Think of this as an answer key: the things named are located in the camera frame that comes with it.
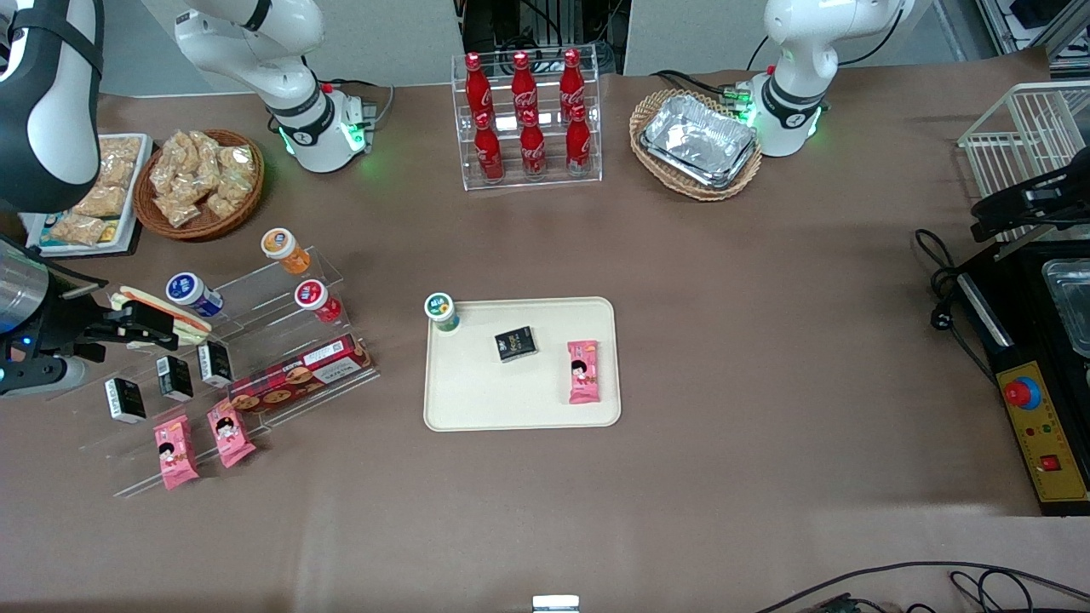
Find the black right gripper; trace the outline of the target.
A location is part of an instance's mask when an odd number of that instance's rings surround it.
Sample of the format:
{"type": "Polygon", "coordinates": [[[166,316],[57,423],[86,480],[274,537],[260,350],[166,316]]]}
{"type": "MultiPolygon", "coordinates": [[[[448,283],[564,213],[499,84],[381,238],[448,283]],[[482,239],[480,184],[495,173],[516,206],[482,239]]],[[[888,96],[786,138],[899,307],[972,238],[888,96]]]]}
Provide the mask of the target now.
{"type": "Polygon", "coordinates": [[[51,271],[39,271],[34,288],[40,295],[39,306],[32,314],[32,356],[77,357],[83,360],[105,360],[106,344],[158,347],[174,352],[180,341],[175,336],[174,315],[158,306],[140,301],[122,302],[106,314],[94,292],[106,287],[106,280],[77,276],[84,284],[71,283],[51,271]],[[94,333],[106,322],[124,333],[94,333]]]}

